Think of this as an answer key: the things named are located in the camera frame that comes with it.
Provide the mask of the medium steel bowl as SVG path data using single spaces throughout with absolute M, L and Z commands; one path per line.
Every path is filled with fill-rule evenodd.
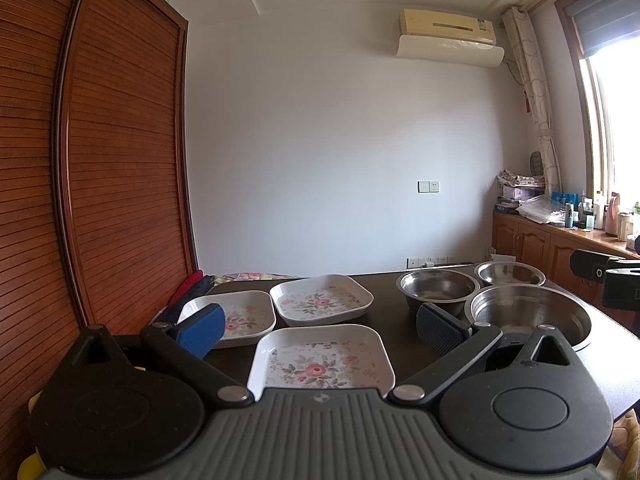
M 409 310 L 430 302 L 453 316 L 460 316 L 466 300 L 480 291 L 480 283 L 472 276 L 456 270 L 419 269 L 402 274 L 396 281 L 398 290 L 406 297 Z

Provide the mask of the large steel bowl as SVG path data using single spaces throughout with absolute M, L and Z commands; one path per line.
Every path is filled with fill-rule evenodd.
M 567 292 L 529 284 L 489 286 L 464 306 L 469 323 L 498 326 L 505 335 L 530 335 L 539 325 L 553 325 L 573 349 L 590 344 L 592 322 L 582 303 Z

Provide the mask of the small steel bowl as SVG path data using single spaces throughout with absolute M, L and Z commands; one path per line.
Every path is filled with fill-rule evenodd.
M 546 276 L 541 270 L 516 261 L 487 261 L 476 266 L 474 273 L 489 286 L 510 284 L 542 286 L 546 282 Z

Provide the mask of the floral square plate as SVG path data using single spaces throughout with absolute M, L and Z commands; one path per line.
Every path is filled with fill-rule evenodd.
M 396 376 L 381 336 L 359 324 L 291 327 L 258 342 L 246 388 L 375 388 L 386 396 Z

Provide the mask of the red and navy clothes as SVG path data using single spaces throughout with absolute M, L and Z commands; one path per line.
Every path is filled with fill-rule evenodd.
M 167 307 L 154 318 L 155 322 L 177 324 L 183 307 L 191 300 L 205 296 L 215 284 L 213 275 L 205 275 L 202 270 L 189 276 L 169 300 Z

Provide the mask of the bottles on sideboard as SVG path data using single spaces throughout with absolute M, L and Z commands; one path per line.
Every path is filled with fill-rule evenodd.
M 553 191 L 551 200 L 560 206 L 558 222 L 566 228 L 600 230 L 625 242 L 639 235 L 639 206 L 631 206 L 619 192 L 605 197 L 597 191 L 595 196 L 587 197 Z

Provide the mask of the wooden sideboard cabinet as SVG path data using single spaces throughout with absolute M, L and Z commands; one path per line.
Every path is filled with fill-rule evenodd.
M 638 312 L 606 308 L 602 304 L 602 285 L 578 278 L 570 270 L 570 256 L 576 249 L 638 260 L 639 256 L 627 250 L 623 242 L 602 231 L 569 230 L 495 211 L 492 214 L 491 248 L 496 254 L 515 256 L 519 262 L 541 270 L 547 281 L 597 307 L 635 334 L 639 333 Z

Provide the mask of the floral bedspread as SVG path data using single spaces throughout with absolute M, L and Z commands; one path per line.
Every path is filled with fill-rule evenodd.
M 290 280 L 289 275 L 260 273 L 260 272 L 241 272 L 232 274 L 217 275 L 214 281 L 216 286 L 232 283 L 232 282 L 252 282 L 252 281 L 277 281 Z

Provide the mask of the stack of boxes and papers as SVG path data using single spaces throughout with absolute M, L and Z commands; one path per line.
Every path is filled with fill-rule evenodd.
M 502 170 L 496 180 L 499 194 L 494 209 L 503 214 L 517 214 L 521 203 L 541 196 L 546 189 L 544 176 L 522 176 L 510 170 Z

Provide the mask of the wooden louvered wardrobe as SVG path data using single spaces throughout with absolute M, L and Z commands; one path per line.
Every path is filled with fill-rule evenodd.
M 1 474 L 80 332 L 134 334 L 196 270 L 188 23 L 166 0 L 1 0 Z

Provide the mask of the yellow plush toy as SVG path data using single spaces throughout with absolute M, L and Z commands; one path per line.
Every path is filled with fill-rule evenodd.
M 32 412 L 41 396 L 42 391 L 35 393 L 27 403 L 28 419 L 27 419 L 27 435 L 29 436 L 29 444 L 32 446 L 32 454 L 29 454 L 18 467 L 17 480 L 38 480 L 47 472 L 47 466 L 43 460 L 35 444 L 35 437 L 32 435 Z

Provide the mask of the window roller blind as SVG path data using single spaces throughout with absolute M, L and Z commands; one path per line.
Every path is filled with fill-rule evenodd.
M 577 0 L 566 13 L 573 19 L 586 58 L 638 35 L 640 29 L 639 0 Z

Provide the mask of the patterned curtain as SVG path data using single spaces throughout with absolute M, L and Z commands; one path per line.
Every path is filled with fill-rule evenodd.
M 544 170 L 546 194 L 551 196 L 553 192 L 562 191 L 562 180 L 554 144 L 552 106 L 544 60 L 533 22 L 526 11 L 520 10 L 517 6 L 511 6 L 503 14 L 502 21 L 524 84 L 530 114 L 533 117 L 542 170 Z

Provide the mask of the wall power outlet strip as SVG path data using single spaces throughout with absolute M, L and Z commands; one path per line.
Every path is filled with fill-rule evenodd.
M 409 257 L 406 260 L 407 269 L 432 268 L 433 266 L 449 266 L 454 264 L 456 258 L 445 257 Z

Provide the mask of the wall light switch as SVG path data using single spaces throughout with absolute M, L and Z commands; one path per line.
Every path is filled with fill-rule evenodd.
M 421 194 L 438 194 L 440 192 L 440 182 L 437 180 L 419 181 L 416 188 Z

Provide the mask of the wall air conditioner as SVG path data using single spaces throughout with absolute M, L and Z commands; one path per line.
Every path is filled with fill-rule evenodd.
M 494 24 L 446 12 L 404 9 L 399 15 L 398 58 L 497 68 L 504 59 Z

